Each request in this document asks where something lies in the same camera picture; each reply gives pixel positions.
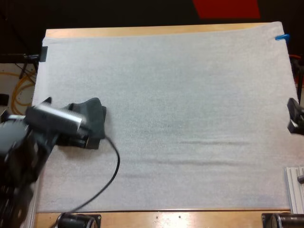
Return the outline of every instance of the white foam sheet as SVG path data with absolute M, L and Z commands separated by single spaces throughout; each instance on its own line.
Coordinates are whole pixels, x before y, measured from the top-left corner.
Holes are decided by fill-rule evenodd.
M 178 35 L 45 38 L 34 103 L 99 97 L 121 153 L 110 187 L 83 211 L 288 208 L 284 167 L 303 164 L 287 130 L 296 97 L 281 23 Z M 116 156 L 55 147 L 39 212 L 78 206 L 111 178 Z

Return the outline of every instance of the red object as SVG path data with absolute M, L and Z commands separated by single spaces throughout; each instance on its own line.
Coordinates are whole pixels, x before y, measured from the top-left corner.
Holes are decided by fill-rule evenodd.
M 260 18 L 257 0 L 193 0 L 201 19 Z

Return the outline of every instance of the dark background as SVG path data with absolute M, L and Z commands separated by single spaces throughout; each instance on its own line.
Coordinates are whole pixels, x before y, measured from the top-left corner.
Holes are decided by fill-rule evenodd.
M 260 18 L 201 19 L 192 0 L 0 0 L 0 62 L 40 53 L 46 29 L 281 21 L 304 53 L 304 1 L 258 0 Z M 18 39 L 14 29 L 24 41 Z

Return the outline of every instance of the table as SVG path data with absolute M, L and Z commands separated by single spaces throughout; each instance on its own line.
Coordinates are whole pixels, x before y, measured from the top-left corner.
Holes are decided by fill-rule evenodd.
M 263 25 L 263 23 L 129 28 L 48 29 L 46 31 L 46 37 L 71 38 L 160 35 L 247 29 L 258 25 Z M 103 212 L 101 215 L 103 228 L 260 228 L 262 227 L 261 214 L 273 212 L 289 212 L 289 209 L 177 209 L 175 211 Z M 48 228 L 54 223 L 58 215 L 59 214 L 57 213 L 37 213 L 35 227 Z

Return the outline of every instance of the blue clip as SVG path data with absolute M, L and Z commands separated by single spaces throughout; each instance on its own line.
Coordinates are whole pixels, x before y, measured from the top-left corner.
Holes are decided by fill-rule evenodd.
M 290 39 L 290 35 L 289 34 L 284 34 L 284 35 L 280 35 L 280 36 L 277 36 L 275 37 L 275 40 L 286 40 L 286 43 L 289 42 L 289 39 Z

